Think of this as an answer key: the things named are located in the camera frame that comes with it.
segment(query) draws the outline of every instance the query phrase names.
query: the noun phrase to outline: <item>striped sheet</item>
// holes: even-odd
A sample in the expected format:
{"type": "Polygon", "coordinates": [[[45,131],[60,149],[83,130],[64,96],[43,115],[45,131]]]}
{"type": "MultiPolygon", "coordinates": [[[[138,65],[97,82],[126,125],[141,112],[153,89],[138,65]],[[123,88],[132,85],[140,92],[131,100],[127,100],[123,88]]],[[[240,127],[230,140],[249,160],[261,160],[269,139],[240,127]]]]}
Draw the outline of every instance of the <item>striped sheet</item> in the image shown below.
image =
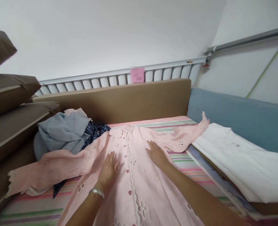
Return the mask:
{"type": "MultiPolygon", "coordinates": [[[[196,122],[186,116],[178,116],[173,118],[112,124],[109,126],[111,128],[118,128],[126,124],[147,127],[159,132],[173,133],[175,127],[194,125],[196,122]]],[[[203,186],[227,207],[239,214],[239,210],[186,152],[174,153],[168,151],[168,153],[180,171],[203,186]]],[[[17,196],[0,213],[0,225],[56,225],[79,179],[80,177],[69,179],[55,199],[52,199],[53,189],[49,189],[44,194],[36,197],[31,197],[26,194],[17,196]]]]}

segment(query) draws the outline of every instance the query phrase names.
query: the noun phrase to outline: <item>pile of clothes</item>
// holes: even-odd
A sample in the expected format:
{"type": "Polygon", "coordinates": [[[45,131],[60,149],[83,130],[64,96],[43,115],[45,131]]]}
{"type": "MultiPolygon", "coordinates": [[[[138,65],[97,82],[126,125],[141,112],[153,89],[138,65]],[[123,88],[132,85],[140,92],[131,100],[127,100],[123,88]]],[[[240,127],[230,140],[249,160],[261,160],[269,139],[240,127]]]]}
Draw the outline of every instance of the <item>pile of clothes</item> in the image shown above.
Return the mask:
{"type": "MultiPolygon", "coordinates": [[[[56,150],[69,150],[73,154],[82,151],[110,127],[103,123],[94,123],[85,112],[68,109],[38,123],[39,131],[34,137],[34,153],[39,161],[43,154],[56,150]]],[[[53,186],[53,198],[56,197],[66,180],[53,186]]]]}

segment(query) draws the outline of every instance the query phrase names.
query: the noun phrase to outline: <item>gray cloth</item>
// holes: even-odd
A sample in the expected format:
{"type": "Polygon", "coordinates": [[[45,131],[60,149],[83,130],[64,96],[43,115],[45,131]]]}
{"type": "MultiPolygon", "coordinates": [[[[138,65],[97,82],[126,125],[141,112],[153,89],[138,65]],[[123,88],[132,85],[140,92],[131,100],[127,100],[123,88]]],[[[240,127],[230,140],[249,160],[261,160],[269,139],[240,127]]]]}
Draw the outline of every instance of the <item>gray cloth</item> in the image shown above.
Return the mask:
{"type": "Polygon", "coordinates": [[[37,161],[43,154],[55,150],[65,149],[73,154],[80,152],[90,137],[84,133],[89,121],[89,118],[78,112],[68,116],[60,112],[38,123],[39,131],[34,137],[34,153],[37,161]]]}

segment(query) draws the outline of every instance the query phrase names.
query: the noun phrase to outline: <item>blue cushion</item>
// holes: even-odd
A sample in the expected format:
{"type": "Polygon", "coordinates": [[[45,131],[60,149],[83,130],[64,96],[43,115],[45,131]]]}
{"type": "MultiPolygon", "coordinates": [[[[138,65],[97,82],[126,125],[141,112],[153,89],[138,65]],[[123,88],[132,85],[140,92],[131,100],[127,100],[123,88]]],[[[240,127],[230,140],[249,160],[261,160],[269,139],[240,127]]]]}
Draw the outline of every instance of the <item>blue cushion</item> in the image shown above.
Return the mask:
{"type": "Polygon", "coordinates": [[[193,88],[187,116],[217,123],[267,151],[278,153],[278,104],[193,88]]]}

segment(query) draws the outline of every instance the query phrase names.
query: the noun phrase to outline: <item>green wire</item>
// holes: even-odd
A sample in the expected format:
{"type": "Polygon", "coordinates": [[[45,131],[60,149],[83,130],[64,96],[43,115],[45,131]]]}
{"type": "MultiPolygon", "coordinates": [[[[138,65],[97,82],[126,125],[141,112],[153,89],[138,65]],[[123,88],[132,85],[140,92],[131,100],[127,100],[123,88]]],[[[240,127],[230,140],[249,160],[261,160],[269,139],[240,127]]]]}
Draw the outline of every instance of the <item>green wire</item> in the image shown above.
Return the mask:
{"type": "Polygon", "coordinates": [[[274,61],[274,59],[278,56],[278,50],[276,51],[275,55],[273,56],[273,58],[270,60],[270,62],[268,63],[268,65],[265,67],[264,71],[262,72],[262,74],[259,76],[258,80],[256,81],[255,85],[253,86],[253,88],[251,89],[251,91],[248,93],[248,95],[245,98],[249,98],[249,96],[252,94],[252,92],[254,91],[254,89],[256,88],[256,86],[258,85],[258,83],[260,82],[260,80],[262,79],[263,75],[265,74],[265,72],[267,71],[267,69],[270,67],[271,63],[274,61]]]}

